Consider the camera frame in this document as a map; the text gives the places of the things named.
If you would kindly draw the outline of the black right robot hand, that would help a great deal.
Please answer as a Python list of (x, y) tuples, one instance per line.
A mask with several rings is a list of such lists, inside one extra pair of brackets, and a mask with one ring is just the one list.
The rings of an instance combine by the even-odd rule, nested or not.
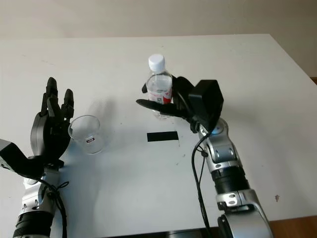
[(188, 99), (192, 89), (194, 89), (193, 84), (185, 77), (172, 76), (172, 103), (163, 105), (146, 99), (138, 99), (136, 103), (164, 116), (185, 119), (191, 126), (196, 127), (199, 123)]

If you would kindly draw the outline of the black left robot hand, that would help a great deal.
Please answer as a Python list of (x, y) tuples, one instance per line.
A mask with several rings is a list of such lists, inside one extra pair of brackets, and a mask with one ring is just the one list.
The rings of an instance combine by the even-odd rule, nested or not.
[(45, 165), (57, 169), (64, 166), (64, 161), (60, 158), (70, 142), (68, 127), (73, 115), (72, 90), (66, 90), (64, 102), (60, 106), (58, 104), (57, 82), (53, 77), (50, 77), (46, 92), (43, 94), (41, 110), (35, 116), (30, 135), (33, 154), (41, 156)]

